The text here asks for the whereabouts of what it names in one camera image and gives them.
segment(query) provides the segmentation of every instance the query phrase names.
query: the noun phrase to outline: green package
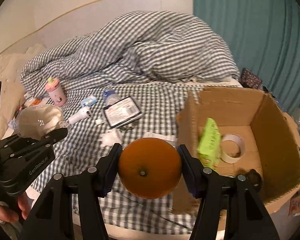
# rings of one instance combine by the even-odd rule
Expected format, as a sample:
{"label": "green package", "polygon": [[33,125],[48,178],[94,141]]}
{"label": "green package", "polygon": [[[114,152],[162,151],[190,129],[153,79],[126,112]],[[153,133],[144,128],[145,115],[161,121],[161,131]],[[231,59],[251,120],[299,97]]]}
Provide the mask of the green package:
{"label": "green package", "polygon": [[198,159],[203,166],[214,169],[218,160],[220,140],[221,134],[215,120],[208,118],[197,148]]}

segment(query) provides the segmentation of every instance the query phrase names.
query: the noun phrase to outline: gingham bedsheet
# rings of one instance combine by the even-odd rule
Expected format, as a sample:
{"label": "gingham bedsheet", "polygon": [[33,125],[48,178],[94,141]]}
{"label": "gingham bedsheet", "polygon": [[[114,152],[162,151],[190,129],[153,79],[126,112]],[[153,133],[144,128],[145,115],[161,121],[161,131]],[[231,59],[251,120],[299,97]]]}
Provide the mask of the gingham bedsheet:
{"label": "gingham bedsheet", "polygon": [[[176,114],[183,108],[188,90],[197,92],[203,85],[137,84],[111,86],[123,98],[133,96],[141,105],[143,117],[131,130],[122,131],[126,147],[132,141],[143,137],[146,132],[163,135],[177,135]],[[107,124],[96,125],[95,120],[102,117],[104,107],[102,93],[104,88],[72,90],[68,93],[68,102],[63,106],[65,118],[80,109],[79,102],[89,95],[95,95],[99,101],[91,107],[93,116],[76,123],[63,142],[55,144],[56,159],[42,172],[31,185],[41,192],[50,178],[57,172],[65,176],[79,174],[94,166],[102,156],[106,156],[110,147],[101,148],[100,135],[105,133]],[[155,234],[190,234],[195,217],[191,215],[173,215],[172,194],[154,200],[138,198],[129,193],[117,176],[113,189],[106,198],[99,198],[101,212],[106,224],[123,228],[145,231]],[[73,195],[73,210],[79,214],[78,196]]]}
{"label": "gingham bedsheet", "polygon": [[[28,61],[20,80],[31,95],[44,97],[49,76],[58,77],[67,94],[65,118],[80,109],[80,101],[95,95],[93,116],[76,123],[63,142],[54,146],[56,159],[33,182],[41,192],[57,172],[79,174],[95,165],[110,148],[101,148],[100,135],[109,126],[97,126],[105,106],[102,92],[113,88],[123,98],[133,96],[143,117],[122,132],[123,147],[146,132],[177,135],[176,114],[187,91],[202,85],[172,82],[215,80],[239,75],[228,46],[209,26],[192,15],[172,12],[132,12],[118,17],[95,33],[74,37]],[[189,234],[195,217],[173,215],[172,196],[146,200],[129,193],[117,177],[113,190],[100,199],[104,222],[155,234]],[[73,209],[79,213],[78,197]]]}

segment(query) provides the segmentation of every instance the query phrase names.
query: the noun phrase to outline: human hand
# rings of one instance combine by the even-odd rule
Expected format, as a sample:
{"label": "human hand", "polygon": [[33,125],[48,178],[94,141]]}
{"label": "human hand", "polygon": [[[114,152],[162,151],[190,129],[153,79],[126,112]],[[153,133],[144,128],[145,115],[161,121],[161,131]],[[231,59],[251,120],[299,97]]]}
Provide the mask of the human hand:
{"label": "human hand", "polygon": [[[28,203],[28,196],[25,192],[18,197],[18,206],[21,210],[23,219],[26,219],[30,212],[30,205]],[[0,220],[8,223],[17,222],[19,216],[10,208],[0,205]]]}

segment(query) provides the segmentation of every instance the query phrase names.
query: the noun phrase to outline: tape roll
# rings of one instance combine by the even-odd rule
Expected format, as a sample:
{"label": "tape roll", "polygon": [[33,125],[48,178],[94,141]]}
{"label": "tape roll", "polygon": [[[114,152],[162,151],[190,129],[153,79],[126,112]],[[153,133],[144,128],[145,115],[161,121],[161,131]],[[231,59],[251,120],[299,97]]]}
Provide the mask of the tape roll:
{"label": "tape roll", "polygon": [[240,148],[240,155],[238,157],[230,157],[228,154],[226,154],[221,149],[221,160],[223,160],[226,163],[235,163],[238,160],[240,160],[240,158],[244,154],[244,141],[243,141],[243,139],[239,135],[229,133],[229,134],[225,134],[222,137],[221,142],[223,142],[223,141],[233,141],[233,142],[235,142]]}

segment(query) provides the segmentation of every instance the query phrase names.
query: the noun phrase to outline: pink cup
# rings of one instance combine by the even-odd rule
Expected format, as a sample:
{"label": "pink cup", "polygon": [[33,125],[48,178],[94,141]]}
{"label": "pink cup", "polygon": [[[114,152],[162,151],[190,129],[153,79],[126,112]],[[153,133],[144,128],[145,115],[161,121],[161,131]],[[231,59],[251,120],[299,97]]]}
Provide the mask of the pink cup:
{"label": "pink cup", "polygon": [[49,93],[50,98],[56,106],[63,106],[66,102],[66,96],[63,93],[60,82],[57,78],[48,78],[48,83],[45,85],[45,90]]}

